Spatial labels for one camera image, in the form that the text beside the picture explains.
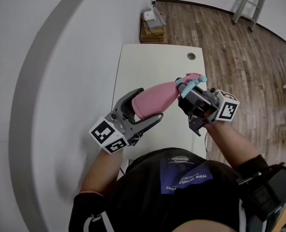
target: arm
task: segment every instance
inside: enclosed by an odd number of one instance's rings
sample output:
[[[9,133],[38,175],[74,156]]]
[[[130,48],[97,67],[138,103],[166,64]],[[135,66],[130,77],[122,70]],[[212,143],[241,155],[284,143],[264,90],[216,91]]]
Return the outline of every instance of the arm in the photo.
[[[229,123],[217,121],[205,128],[232,168],[237,168],[259,155],[253,144]]]
[[[117,180],[122,162],[123,150],[112,155],[101,149],[81,185],[82,192],[107,194]]]

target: table top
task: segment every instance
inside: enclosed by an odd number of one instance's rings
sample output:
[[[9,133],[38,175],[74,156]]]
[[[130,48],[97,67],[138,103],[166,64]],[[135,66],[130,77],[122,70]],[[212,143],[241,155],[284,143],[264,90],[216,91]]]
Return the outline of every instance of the table top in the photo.
[[[190,60],[188,53],[196,58]],[[161,44],[124,44],[122,46],[113,105],[129,91],[143,87],[175,81],[186,73],[205,75],[204,59],[201,48],[161,45]],[[206,83],[199,87],[206,90]],[[188,117],[175,101],[165,112],[162,121],[144,133],[135,146],[124,149],[125,159],[136,159],[148,152],[166,147],[184,148],[206,158],[206,129],[200,129],[197,136],[188,125]]]

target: ladder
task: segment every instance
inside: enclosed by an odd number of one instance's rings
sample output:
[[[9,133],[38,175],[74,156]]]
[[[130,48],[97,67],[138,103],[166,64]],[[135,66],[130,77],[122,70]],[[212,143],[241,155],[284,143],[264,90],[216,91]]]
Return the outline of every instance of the ladder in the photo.
[[[264,1],[265,1],[265,0],[258,0],[258,3],[255,4],[255,3],[253,3],[253,2],[251,2],[251,1],[249,1],[249,0],[241,0],[241,3],[240,3],[240,5],[239,5],[239,7],[237,8],[236,12],[235,12],[234,15],[233,15],[232,23],[235,25],[235,23],[237,23],[238,19],[239,19],[241,16],[243,16],[243,17],[245,17],[245,18],[251,20],[251,25],[250,25],[250,27],[249,27],[249,30],[252,32],[253,29],[254,29],[254,27],[255,27],[255,25],[256,25],[256,23],[257,23],[257,20],[258,20],[258,18],[259,18],[259,15],[260,15],[260,13],[261,13],[261,10],[262,10]],[[243,10],[244,10],[244,8],[245,8],[246,3],[250,3],[251,5],[253,5],[253,6],[256,7],[253,17],[249,17],[249,16],[247,16],[247,15],[245,15],[245,14],[242,13]]]

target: baseboard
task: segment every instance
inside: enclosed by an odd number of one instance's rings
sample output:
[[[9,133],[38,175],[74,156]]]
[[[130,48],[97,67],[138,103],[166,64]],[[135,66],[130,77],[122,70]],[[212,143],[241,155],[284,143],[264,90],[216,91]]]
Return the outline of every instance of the baseboard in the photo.
[[[227,14],[230,14],[230,15],[234,14],[232,11],[224,10],[224,9],[221,9],[221,8],[218,8],[218,7],[214,7],[214,6],[210,6],[210,5],[203,4],[203,3],[198,3],[198,2],[190,2],[190,1],[184,1],[184,0],[157,0],[157,1],[158,2],[175,2],[175,3],[183,3],[183,4],[195,5],[195,6],[200,6],[200,7],[204,7],[204,8],[209,8],[209,9],[212,9],[212,10],[217,10],[217,11],[220,11],[220,12],[223,12],[223,13],[227,13]],[[246,17],[242,16],[242,18],[244,20],[246,20],[246,21],[249,21],[249,22],[251,21],[250,19],[248,19]],[[265,26],[261,25],[260,23],[256,23],[256,25],[258,27],[261,27],[264,30],[270,32],[272,35],[276,36],[278,39],[280,39],[280,40],[282,40],[283,42],[286,43],[285,39],[283,39],[282,37],[280,37],[278,34],[274,33],[273,31],[269,30]]]

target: brown wood plank floor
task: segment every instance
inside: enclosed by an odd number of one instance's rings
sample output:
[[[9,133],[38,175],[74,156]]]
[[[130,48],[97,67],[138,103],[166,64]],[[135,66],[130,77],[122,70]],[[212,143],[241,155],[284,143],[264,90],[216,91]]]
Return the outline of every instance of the brown wood plank floor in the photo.
[[[286,43],[260,27],[220,11],[159,2],[166,14],[168,43],[203,49],[208,87],[241,102],[232,125],[258,148],[268,164],[286,163]],[[211,138],[208,152],[225,162]]]

